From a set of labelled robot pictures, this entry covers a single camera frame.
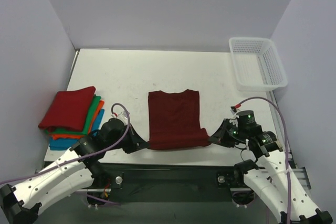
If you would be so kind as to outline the dark red t shirt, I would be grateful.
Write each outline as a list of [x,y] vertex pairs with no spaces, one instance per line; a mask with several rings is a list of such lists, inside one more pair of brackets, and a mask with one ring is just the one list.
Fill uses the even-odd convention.
[[148,94],[148,106],[150,149],[163,151],[210,145],[207,131],[200,126],[198,91],[152,91]]

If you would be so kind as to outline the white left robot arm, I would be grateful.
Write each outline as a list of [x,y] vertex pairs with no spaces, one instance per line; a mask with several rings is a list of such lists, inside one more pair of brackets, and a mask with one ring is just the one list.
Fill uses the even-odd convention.
[[16,185],[1,187],[1,210],[9,223],[34,223],[48,207],[72,193],[100,188],[111,180],[99,162],[109,150],[130,154],[149,148],[132,125],[110,119],[81,137],[58,159]]

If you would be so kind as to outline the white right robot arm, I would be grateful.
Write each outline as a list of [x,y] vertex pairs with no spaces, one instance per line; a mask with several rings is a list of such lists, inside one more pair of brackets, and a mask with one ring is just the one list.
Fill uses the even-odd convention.
[[254,160],[235,164],[233,178],[225,182],[250,188],[278,223],[333,222],[329,212],[321,210],[304,190],[276,135],[262,129],[252,110],[240,111],[233,119],[223,119],[209,142],[223,147],[243,144],[252,152]]

